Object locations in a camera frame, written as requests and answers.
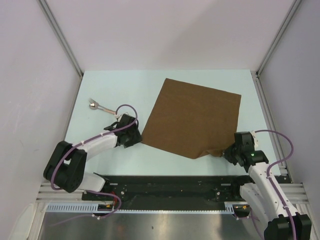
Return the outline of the brown cloth napkin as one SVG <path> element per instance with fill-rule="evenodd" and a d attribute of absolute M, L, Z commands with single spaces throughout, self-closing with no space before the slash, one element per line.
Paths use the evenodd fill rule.
<path fill-rule="evenodd" d="M 234 143 L 241 95 L 165 79 L 142 132 L 143 144 L 197 159 Z"/>

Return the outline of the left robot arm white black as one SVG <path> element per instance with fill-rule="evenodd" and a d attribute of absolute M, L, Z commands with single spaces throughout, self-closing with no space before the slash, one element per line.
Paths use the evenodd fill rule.
<path fill-rule="evenodd" d="M 60 141 L 43 171 L 43 177 L 51 182 L 55 191 L 93 192 L 98 199 L 105 200 L 110 196 L 111 188 L 104 177 L 86 172 L 87 161 L 107 150 L 119 146 L 128 148 L 141 142 L 138 119 L 122 114 L 116 122 L 90 139 L 77 144 Z"/>

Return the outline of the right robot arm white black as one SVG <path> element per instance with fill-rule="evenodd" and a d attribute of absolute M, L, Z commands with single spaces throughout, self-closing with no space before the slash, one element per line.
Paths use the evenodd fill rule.
<path fill-rule="evenodd" d="M 266 154 L 256 149 L 255 134 L 236 132 L 234 143 L 222 153 L 223 158 L 234 165 L 240 165 L 252 182 L 237 183 L 230 188 L 231 196 L 243 199 L 264 228 L 265 240 L 309 240 L 312 220 L 300 213 L 286 197 L 275 175 L 274 166 Z"/>

